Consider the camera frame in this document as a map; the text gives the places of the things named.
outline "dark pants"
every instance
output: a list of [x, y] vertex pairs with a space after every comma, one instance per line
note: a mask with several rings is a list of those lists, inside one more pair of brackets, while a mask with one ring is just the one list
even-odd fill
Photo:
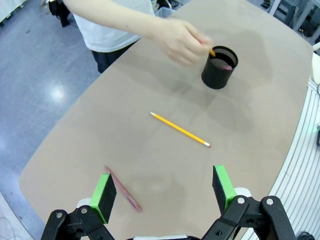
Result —
[[119, 49], [117, 51], [112, 52], [98, 52], [98, 51], [92, 51], [94, 60], [98, 64], [98, 71], [99, 73], [103, 73], [111, 64], [114, 63], [125, 51], [127, 51], [133, 44], [130, 44], [129, 46], [126, 46], [122, 49]]

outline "hand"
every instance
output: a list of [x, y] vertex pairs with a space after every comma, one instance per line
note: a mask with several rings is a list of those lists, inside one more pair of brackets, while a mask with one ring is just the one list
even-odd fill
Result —
[[174, 18], [157, 18], [151, 38], [175, 62], [190, 66], [207, 55], [214, 43], [189, 22]]

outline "green gripper pad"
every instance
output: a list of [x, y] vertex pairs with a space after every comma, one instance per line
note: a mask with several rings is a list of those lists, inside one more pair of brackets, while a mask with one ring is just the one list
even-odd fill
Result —
[[99, 213], [104, 224], [109, 221], [116, 194], [117, 190], [111, 174], [102, 174], [95, 187], [89, 206]]
[[224, 165], [213, 166], [212, 187], [222, 214], [237, 195]]

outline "white t-shirt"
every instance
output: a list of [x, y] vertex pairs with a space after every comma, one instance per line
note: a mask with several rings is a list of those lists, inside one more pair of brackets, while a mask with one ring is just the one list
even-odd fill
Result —
[[[113, 1], [132, 10], [137, 10], [142, 13], [154, 15], [151, 0]], [[119, 49], [125, 48], [126, 46], [134, 43], [140, 38], [135, 34], [120, 31], [106, 26], [101, 26], [75, 14], [73, 14], [73, 16], [83, 36], [85, 45], [88, 49], [95, 52], [114, 52]]]

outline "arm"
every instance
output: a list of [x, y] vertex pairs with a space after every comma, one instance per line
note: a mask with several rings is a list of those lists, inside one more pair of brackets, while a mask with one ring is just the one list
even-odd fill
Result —
[[63, 2], [71, 12], [91, 22], [155, 41], [171, 59], [184, 65], [198, 62], [213, 46], [210, 38], [186, 21], [151, 16], [112, 0]]

